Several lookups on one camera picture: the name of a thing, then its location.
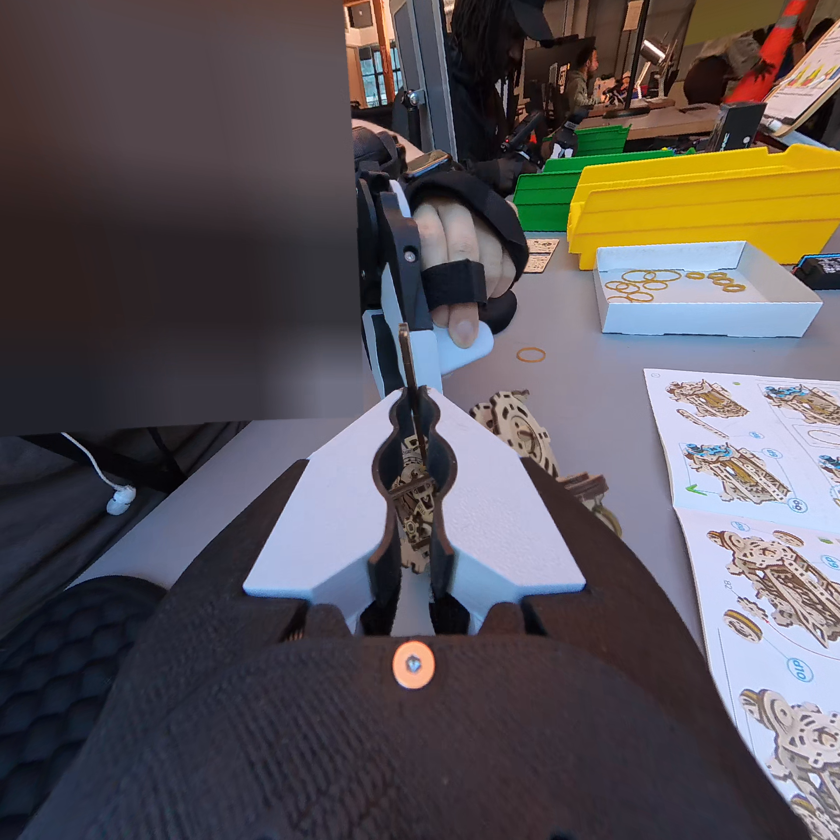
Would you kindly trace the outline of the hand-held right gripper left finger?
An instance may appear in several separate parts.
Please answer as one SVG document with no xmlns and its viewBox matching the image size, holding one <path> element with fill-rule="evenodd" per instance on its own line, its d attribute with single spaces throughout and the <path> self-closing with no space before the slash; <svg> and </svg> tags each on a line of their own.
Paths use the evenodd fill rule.
<svg viewBox="0 0 840 840">
<path fill-rule="evenodd" d="M 387 607 L 398 595 L 396 516 L 374 461 L 402 395 L 388 395 L 309 456 L 245 578 L 247 595 L 335 606 L 355 635 L 372 603 Z"/>
</svg>

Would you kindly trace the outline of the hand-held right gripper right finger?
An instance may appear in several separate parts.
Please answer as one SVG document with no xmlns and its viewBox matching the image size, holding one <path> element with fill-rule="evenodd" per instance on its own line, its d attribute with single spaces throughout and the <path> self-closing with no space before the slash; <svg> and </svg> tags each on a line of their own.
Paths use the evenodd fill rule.
<svg viewBox="0 0 840 840">
<path fill-rule="evenodd" d="M 454 598 L 475 635 L 497 604 L 582 591 L 583 573 L 523 459 L 433 388 L 427 422 L 435 599 Z"/>
</svg>

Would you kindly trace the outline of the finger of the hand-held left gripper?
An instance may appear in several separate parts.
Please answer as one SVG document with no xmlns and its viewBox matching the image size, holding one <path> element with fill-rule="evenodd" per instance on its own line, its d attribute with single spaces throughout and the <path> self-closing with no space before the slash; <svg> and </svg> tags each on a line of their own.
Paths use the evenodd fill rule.
<svg viewBox="0 0 840 840">
<path fill-rule="evenodd" d="M 364 347 L 380 398 L 405 388 L 397 342 L 380 309 L 363 311 Z"/>
<path fill-rule="evenodd" d="M 440 392 L 440 359 L 435 331 L 411 331 L 410 344 L 416 386 L 427 386 Z"/>
</svg>

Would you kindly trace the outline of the thin wooden part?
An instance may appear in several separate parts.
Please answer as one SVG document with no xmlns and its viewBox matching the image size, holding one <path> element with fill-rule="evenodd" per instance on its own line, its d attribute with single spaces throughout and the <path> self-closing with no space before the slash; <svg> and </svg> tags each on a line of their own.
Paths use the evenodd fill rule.
<svg viewBox="0 0 840 840">
<path fill-rule="evenodd" d="M 408 401 L 411 407 L 413 417 L 413 425 L 415 429 L 418 452 L 425 467 L 428 466 L 427 453 L 427 427 L 425 424 L 424 405 L 422 403 L 422 394 L 418 387 L 417 376 L 415 372 L 415 365 L 413 360 L 413 347 L 411 341 L 411 333 L 407 323 L 401 322 L 397 329 L 397 338 L 399 342 L 404 379 L 406 383 L 406 391 Z"/>
</svg>

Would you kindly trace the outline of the wooden model vehicle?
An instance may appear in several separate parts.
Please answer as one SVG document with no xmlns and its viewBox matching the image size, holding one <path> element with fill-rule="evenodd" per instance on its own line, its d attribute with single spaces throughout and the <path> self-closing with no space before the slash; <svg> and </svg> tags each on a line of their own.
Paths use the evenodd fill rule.
<svg viewBox="0 0 840 840">
<path fill-rule="evenodd" d="M 535 462 L 618 537 L 622 537 L 619 521 L 604 505 L 608 491 L 606 479 L 586 472 L 572 476 L 560 474 L 548 431 L 526 407 L 528 396 L 528 391 L 498 392 L 488 402 L 473 406 L 469 414 L 520 457 Z M 437 489 L 421 457 L 417 434 L 411 434 L 402 441 L 402 472 L 393 480 L 390 493 L 401 530 L 402 567 L 415 574 L 423 574 L 430 561 Z"/>
</svg>

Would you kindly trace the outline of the person's left hand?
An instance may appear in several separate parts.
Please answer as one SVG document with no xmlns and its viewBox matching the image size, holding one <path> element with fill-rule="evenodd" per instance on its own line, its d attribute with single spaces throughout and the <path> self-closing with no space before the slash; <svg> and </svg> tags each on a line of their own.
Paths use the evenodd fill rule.
<svg viewBox="0 0 840 840">
<path fill-rule="evenodd" d="M 509 202 L 473 175 L 433 171 L 404 191 L 420 239 L 421 278 L 434 324 L 454 344 L 476 341 L 480 310 L 518 281 L 529 247 Z"/>
</svg>

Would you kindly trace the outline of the black honeycomb pad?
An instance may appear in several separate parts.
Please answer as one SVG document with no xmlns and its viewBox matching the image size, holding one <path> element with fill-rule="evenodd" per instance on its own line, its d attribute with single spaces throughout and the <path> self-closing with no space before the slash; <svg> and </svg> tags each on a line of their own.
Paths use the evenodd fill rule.
<svg viewBox="0 0 840 840">
<path fill-rule="evenodd" d="M 490 297 L 486 302 L 477 304 L 479 320 L 485 323 L 494 336 L 502 333 L 514 319 L 518 300 L 511 288 L 498 297 Z"/>
<path fill-rule="evenodd" d="M 18 838 L 88 739 L 166 589 L 130 576 L 73 585 L 1 645 L 1 838 Z"/>
</svg>

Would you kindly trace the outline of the black smartwatch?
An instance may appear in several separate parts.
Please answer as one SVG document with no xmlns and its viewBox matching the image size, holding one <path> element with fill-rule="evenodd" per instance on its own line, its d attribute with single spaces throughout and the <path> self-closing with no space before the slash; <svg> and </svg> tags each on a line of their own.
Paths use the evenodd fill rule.
<svg viewBox="0 0 840 840">
<path fill-rule="evenodd" d="M 402 178 L 405 182 L 415 182 L 428 175 L 448 172 L 453 164 L 454 159 L 450 154 L 442 150 L 432 150 L 409 161 Z"/>
</svg>

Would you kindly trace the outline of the grey partition panel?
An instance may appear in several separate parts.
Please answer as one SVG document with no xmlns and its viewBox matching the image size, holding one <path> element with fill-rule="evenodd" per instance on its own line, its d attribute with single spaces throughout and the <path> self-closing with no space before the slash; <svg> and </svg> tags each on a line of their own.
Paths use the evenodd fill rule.
<svg viewBox="0 0 840 840">
<path fill-rule="evenodd" d="M 393 129 L 423 152 L 441 150 L 456 159 L 444 3 L 396 1 L 390 5 L 402 69 Z"/>
</svg>

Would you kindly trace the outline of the pile of tan rubber bands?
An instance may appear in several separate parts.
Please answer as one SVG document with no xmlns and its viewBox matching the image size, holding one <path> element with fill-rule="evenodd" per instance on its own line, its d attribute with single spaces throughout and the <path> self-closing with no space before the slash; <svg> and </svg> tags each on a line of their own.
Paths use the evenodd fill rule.
<svg viewBox="0 0 840 840">
<path fill-rule="evenodd" d="M 609 302 L 639 304 L 704 301 L 709 295 L 715 300 L 722 293 L 748 291 L 746 283 L 733 279 L 726 270 L 630 269 L 618 279 L 604 281 L 602 288 Z"/>
</svg>

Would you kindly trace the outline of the assembly instruction booklet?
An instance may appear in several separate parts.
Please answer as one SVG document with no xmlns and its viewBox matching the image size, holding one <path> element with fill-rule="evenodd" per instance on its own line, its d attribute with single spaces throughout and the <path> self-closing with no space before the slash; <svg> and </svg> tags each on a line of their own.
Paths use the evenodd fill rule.
<svg viewBox="0 0 840 840">
<path fill-rule="evenodd" d="M 644 377 L 712 678 L 811 838 L 838 838 L 839 384 Z"/>
</svg>

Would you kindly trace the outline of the person's dark hoodie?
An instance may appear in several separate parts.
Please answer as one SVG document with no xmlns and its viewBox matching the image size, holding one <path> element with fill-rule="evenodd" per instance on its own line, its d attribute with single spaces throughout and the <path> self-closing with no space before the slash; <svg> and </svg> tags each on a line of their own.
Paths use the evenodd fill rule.
<svg viewBox="0 0 840 840">
<path fill-rule="evenodd" d="M 247 421 L 71 432 L 110 480 L 136 498 L 120 516 L 107 513 L 112 489 L 86 456 L 77 459 L 31 439 L 1 438 L 1 634 L 61 592 L 170 493 L 107 470 L 109 457 L 131 459 L 164 479 L 188 478 L 246 428 Z"/>
</svg>

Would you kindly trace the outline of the black desk lamp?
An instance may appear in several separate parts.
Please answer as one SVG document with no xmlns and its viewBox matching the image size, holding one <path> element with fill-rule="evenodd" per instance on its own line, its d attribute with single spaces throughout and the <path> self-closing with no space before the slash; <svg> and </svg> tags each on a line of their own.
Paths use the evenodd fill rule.
<svg viewBox="0 0 840 840">
<path fill-rule="evenodd" d="M 645 98 L 640 97 L 634 100 L 634 92 L 637 84 L 644 78 L 646 72 L 645 69 L 639 70 L 640 63 L 644 59 L 646 67 L 650 66 L 657 70 L 666 70 L 669 67 L 674 48 L 672 46 L 663 48 L 658 43 L 647 38 L 645 34 L 650 4 L 650 1 L 643 1 L 639 10 L 633 60 L 630 77 L 626 86 L 625 98 L 620 106 L 606 110 L 604 119 L 641 117 L 650 113 L 651 108 Z"/>
</svg>

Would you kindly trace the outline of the white cardboard tray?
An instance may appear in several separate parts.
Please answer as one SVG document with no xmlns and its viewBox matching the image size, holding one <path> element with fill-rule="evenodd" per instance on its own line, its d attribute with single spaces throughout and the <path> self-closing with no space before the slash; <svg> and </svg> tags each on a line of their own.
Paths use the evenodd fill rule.
<svg viewBox="0 0 840 840">
<path fill-rule="evenodd" d="M 726 270 L 748 286 L 682 302 L 609 302 L 604 281 L 627 270 Z M 744 241 L 679 245 L 602 247 L 593 268 L 604 333 L 629 335 L 718 335 L 730 338 L 800 338 L 823 301 L 760 249 Z"/>
</svg>

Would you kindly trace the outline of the yellow plastic bin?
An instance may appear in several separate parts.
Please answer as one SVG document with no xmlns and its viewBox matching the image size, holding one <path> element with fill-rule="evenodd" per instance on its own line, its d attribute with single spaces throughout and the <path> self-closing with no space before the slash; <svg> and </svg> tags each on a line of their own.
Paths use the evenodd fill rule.
<svg viewBox="0 0 840 840">
<path fill-rule="evenodd" d="M 813 172 L 833 170 L 838 166 L 837 150 L 799 143 L 782 152 L 760 147 L 588 165 L 581 173 L 573 201 L 584 201 L 594 189 L 625 182 L 669 182 L 681 178 L 699 179 L 707 175 L 731 175 L 739 172 Z"/>
<path fill-rule="evenodd" d="M 589 270 L 599 248 L 745 241 L 790 265 L 817 253 L 833 235 L 838 191 L 836 166 L 596 184 L 572 204 L 569 251 Z"/>
</svg>

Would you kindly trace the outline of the background wooden table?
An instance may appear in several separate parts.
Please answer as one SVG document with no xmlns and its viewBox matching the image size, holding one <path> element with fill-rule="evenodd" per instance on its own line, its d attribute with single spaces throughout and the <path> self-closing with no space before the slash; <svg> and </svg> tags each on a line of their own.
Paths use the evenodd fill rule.
<svg viewBox="0 0 840 840">
<path fill-rule="evenodd" d="M 646 114 L 631 115 L 622 119 L 605 119 L 602 116 L 590 117 L 581 122 L 579 133 L 583 130 L 619 125 L 628 128 L 629 140 L 646 140 L 657 137 L 676 137 L 680 135 L 709 134 L 718 120 L 719 106 L 701 103 L 695 106 L 678 108 L 657 108 Z"/>
</svg>

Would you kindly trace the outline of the black cardboard box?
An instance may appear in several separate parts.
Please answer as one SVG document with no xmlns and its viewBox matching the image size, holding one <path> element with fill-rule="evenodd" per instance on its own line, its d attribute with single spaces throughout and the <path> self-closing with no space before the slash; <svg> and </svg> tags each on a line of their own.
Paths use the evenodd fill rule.
<svg viewBox="0 0 840 840">
<path fill-rule="evenodd" d="M 760 128 L 765 109 L 764 101 L 723 103 L 703 151 L 711 153 L 748 149 Z"/>
</svg>

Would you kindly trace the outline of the black device with blue trim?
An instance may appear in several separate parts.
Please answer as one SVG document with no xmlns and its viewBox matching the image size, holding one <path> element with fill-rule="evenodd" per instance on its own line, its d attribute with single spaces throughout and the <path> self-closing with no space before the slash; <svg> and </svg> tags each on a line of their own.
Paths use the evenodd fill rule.
<svg viewBox="0 0 840 840">
<path fill-rule="evenodd" d="M 839 254 L 804 256 L 792 274 L 814 291 L 839 290 Z"/>
</svg>

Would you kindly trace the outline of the wooden clipboard with chart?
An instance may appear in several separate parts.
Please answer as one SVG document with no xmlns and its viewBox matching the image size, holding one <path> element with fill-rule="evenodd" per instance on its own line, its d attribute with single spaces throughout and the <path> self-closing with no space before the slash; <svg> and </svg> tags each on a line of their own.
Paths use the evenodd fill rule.
<svg viewBox="0 0 840 840">
<path fill-rule="evenodd" d="M 764 98 L 761 128 L 780 139 L 798 129 L 839 89 L 839 21 Z"/>
</svg>

